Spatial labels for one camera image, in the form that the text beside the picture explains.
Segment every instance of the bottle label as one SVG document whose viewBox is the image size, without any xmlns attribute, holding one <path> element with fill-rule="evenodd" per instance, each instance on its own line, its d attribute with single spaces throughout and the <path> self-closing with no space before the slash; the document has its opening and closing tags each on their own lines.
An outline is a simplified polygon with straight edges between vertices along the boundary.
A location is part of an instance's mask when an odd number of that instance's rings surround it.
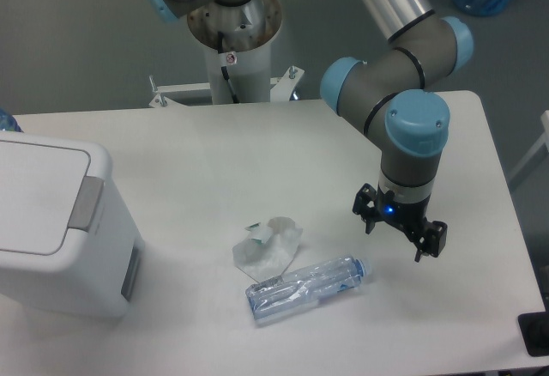
<svg viewBox="0 0 549 376">
<path fill-rule="evenodd" d="M 276 276 L 261 283 L 253 284 L 250 286 L 250 288 L 252 292 L 259 292 L 264 288 L 273 288 L 275 286 L 278 286 L 279 284 L 282 284 L 283 282 L 284 281 L 282 280 L 282 276 Z"/>
</svg>

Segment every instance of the crumpled plastic bag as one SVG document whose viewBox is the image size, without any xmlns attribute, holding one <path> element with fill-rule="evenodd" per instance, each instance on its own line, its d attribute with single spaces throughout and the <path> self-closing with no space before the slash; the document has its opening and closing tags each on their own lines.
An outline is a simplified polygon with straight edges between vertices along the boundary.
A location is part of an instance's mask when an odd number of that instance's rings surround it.
<svg viewBox="0 0 549 376">
<path fill-rule="evenodd" d="M 303 228 L 289 217 L 275 217 L 247 230 L 248 236 L 232 248 L 235 266 L 257 282 L 281 275 L 298 250 Z"/>
</svg>

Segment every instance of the white table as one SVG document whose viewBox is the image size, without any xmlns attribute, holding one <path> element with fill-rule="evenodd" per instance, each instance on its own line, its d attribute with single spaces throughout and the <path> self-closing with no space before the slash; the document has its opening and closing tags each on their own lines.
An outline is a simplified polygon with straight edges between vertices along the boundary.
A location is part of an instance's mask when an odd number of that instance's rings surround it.
<svg viewBox="0 0 549 376">
<path fill-rule="evenodd" d="M 533 367 L 516 317 L 540 292 L 478 97 L 451 110 L 428 210 L 440 258 L 413 261 L 403 234 L 370 236 L 351 212 L 380 153 L 322 101 L 22 116 L 26 132 L 95 141 L 148 247 L 119 321 L 40 312 L 0 297 L 2 375 L 421 375 Z M 352 253 L 361 292 L 256 328 L 232 264 L 244 226 L 304 228 L 291 270 Z"/>
</svg>

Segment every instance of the gray floor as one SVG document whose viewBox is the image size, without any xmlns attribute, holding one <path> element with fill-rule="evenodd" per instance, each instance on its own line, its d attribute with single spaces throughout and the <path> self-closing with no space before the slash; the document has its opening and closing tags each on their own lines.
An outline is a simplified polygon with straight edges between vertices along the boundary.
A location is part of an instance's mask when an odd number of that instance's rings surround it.
<svg viewBox="0 0 549 376">
<path fill-rule="evenodd" d="M 476 43 L 472 62 L 433 89 L 481 97 L 509 173 L 540 136 L 540 115 L 549 109 L 549 0 L 513 0 L 489 18 L 463 15 L 450 0 L 431 3 L 441 15 L 461 17 Z M 281 4 L 273 75 L 291 64 L 305 69 L 304 98 L 318 98 L 322 74 L 337 58 L 375 60 L 386 51 L 360 0 Z M 147 0 L 0 0 L 0 106 L 13 114 L 145 107 L 149 74 L 159 85 L 207 81 L 185 23 L 162 24 Z M 549 264 L 548 174 L 549 160 L 513 195 L 536 268 Z"/>
</svg>

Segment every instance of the white cylinder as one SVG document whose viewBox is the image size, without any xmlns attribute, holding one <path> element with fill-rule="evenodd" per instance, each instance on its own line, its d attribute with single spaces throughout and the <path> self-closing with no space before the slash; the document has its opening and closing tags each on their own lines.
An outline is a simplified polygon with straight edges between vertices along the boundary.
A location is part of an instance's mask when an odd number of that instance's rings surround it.
<svg viewBox="0 0 549 376">
<path fill-rule="evenodd" d="M 271 41 L 249 50 L 237 52 L 237 63 L 227 65 L 232 88 L 241 103 L 258 103 L 270 101 L 271 79 Z M 213 104 L 232 104 L 233 99 L 229 83 L 221 71 L 221 58 L 216 50 L 203 45 L 208 70 L 208 81 L 212 91 Z"/>
</svg>

